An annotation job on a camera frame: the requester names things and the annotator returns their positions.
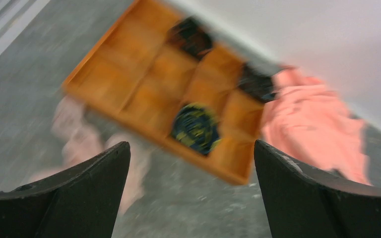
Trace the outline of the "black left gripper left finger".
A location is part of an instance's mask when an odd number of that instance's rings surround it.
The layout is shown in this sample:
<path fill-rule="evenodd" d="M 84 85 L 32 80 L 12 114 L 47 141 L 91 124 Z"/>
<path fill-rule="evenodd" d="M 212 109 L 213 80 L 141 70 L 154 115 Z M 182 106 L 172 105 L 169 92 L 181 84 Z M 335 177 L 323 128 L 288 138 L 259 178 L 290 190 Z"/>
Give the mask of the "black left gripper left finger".
<path fill-rule="evenodd" d="M 120 142 L 97 156 L 12 191 L 0 191 L 0 238 L 109 238 L 130 164 Z"/>

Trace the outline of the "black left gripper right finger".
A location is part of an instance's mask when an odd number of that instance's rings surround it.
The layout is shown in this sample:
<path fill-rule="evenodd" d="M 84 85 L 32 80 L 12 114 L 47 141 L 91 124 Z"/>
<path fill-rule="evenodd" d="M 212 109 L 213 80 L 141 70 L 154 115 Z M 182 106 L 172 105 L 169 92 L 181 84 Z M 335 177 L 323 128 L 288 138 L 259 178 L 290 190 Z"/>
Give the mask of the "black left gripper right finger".
<path fill-rule="evenodd" d="M 261 140 L 254 164 L 274 238 L 381 238 L 381 188 L 297 161 Z"/>

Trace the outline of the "pink plastic trash bag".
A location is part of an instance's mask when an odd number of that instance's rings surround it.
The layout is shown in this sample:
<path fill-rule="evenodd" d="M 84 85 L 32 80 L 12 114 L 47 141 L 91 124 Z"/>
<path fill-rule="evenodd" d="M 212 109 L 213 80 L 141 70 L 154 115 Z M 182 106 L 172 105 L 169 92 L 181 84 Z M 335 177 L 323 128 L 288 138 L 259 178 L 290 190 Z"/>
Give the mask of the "pink plastic trash bag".
<path fill-rule="evenodd" d="M 60 167 L 38 172 L 30 182 L 52 176 L 65 169 L 82 163 L 115 144 L 127 141 L 131 158 L 119 213 L 124 214 L 138 199 L 144 196 L 143 179 L 149 171 L 153 148 L 138 142 L 129 133 L 115 133 L 103 142 L 99 131 L 85 118 L 85 105 L 74 98 L 65 96 L 56 107 L 52 133 L 66 142 L 62 149 L 63 164 Z"/>

